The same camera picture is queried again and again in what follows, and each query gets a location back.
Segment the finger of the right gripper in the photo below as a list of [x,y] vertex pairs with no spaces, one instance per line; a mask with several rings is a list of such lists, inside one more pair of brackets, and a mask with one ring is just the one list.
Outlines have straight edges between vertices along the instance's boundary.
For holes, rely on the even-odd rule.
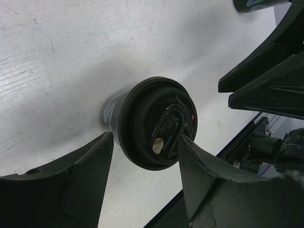
[[231,109],[304,118],[304,53],[293,55],[228,98]]
[[218,92],[235,92],[304,49],[304,2],[294,0],[269,37],[218,82]]

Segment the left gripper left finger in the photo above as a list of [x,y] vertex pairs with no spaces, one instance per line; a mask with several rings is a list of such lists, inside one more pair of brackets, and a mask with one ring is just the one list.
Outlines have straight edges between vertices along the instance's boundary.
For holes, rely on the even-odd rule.
[[114,149],[106,132],[24,174],[0,179],[3,228],[96,228]]

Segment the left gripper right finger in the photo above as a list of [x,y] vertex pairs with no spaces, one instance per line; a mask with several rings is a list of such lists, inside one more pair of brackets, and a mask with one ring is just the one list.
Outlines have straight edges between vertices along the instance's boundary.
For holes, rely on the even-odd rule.
[[207,193],[186,200],[191,228],[301,228],[304,225],[304,177],[289,171],[267,178],[235,168],[201,149],[187,136],[178,141],[182,184],[190,177],[205,184]]

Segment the black coffee cup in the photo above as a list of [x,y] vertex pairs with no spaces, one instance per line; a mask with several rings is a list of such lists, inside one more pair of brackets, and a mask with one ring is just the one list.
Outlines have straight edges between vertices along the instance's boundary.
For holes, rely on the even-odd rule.
[[292,2],[293,0],[233,0],[234,7],[239,13],[250,13]]
[[112,132],[114,142],[119,145],[118,139],[118,122],[119,115],[127,93],[117,93],[110,97],[102,107],[101,125],[107,132]]

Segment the black cup lid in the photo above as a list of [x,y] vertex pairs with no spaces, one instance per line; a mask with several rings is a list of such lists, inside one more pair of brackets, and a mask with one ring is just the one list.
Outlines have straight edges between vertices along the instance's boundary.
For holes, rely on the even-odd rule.
[[160,171],[178,161],[178,138],[195,139],[198,115],[187,90],[165,77],[143,80],[127,93],[117,123],[118,143],[135,165]]

